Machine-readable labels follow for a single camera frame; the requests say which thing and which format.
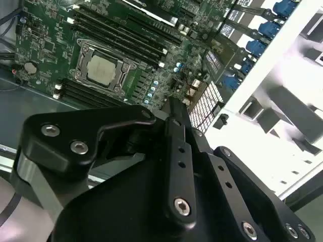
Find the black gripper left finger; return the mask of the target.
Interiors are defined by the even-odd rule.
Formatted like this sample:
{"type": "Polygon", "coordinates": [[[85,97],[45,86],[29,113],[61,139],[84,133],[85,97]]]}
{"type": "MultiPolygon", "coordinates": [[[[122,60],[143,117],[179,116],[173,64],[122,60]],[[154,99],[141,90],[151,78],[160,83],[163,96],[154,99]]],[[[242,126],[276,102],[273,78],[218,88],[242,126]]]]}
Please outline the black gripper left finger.
{"type": "Polygon", "coordinates": [[[148,159],[162,165],[161,204],[166,217],[194,222],[192,150],[186,106],[170,97],[164,115],[141,105],[36,114],[23,124],[14,171],[56,221],[88,190],[93,167],[148,159]]]}

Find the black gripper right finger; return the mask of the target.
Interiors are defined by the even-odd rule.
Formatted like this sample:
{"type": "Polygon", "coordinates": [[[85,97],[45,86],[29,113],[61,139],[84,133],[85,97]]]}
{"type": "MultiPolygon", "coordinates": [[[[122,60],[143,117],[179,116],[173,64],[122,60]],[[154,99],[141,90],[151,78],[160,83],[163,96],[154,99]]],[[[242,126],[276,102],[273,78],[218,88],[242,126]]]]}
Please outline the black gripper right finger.
{"type": "Polygon", "coordinates": [[[177,102],[177,117],[193,150],[202,179],[203,207],[218,229],[216,241],[315,241],[310,228],[230,149],[211,149],[193,128],[187,107],[177,102]]]}

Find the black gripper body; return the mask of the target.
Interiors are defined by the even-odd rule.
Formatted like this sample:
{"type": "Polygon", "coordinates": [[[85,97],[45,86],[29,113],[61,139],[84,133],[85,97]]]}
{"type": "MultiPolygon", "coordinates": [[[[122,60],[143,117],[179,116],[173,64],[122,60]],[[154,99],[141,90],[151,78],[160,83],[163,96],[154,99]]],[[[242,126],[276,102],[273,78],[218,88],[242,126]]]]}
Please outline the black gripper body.
{"type": "Polygon", "coordinates": [[[149,160],[75,198],[60,214],[53,241],[216,241],[218,229],[203,207],[202,179],[193,163],[194,222],[178,222],[162,211],[162,165],[149,160]]]}

